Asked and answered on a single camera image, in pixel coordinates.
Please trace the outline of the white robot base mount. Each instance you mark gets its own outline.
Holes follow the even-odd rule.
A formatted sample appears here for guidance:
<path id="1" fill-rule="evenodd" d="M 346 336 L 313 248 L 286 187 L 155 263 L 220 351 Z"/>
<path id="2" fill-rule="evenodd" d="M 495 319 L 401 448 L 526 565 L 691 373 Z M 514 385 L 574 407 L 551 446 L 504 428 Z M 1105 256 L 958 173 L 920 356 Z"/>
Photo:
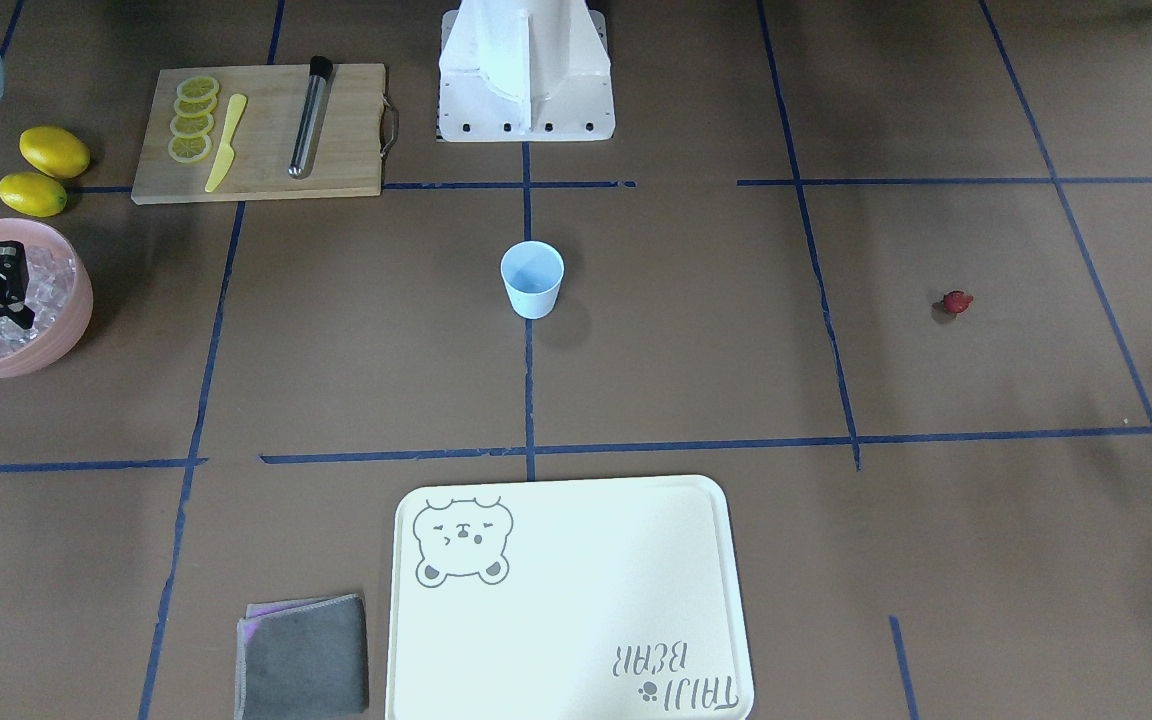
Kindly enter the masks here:
<path id="1" fill-rule="evenodd" d="M 444 13 L 438 68 L 439 141 L 614 136 L 607 26 L 585 1 L 462 1 Z"/>

